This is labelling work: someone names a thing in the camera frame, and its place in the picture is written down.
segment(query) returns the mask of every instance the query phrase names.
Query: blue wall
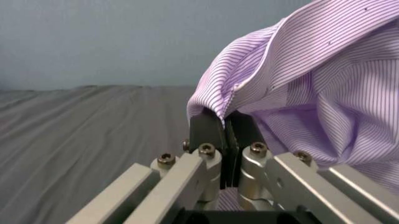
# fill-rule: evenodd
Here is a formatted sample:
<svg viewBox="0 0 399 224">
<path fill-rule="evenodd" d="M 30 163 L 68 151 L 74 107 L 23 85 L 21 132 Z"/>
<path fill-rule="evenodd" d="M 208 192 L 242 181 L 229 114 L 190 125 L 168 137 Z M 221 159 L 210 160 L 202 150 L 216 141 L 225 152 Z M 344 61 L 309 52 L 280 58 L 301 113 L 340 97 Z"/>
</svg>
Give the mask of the blue wall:
<svg viewBox="0 0 399 224">
<path fill-rule="evenodd" d="M 232 40 L 310 0 L 0 0 L 0 89 L 195 85 Z"/>
</svg>

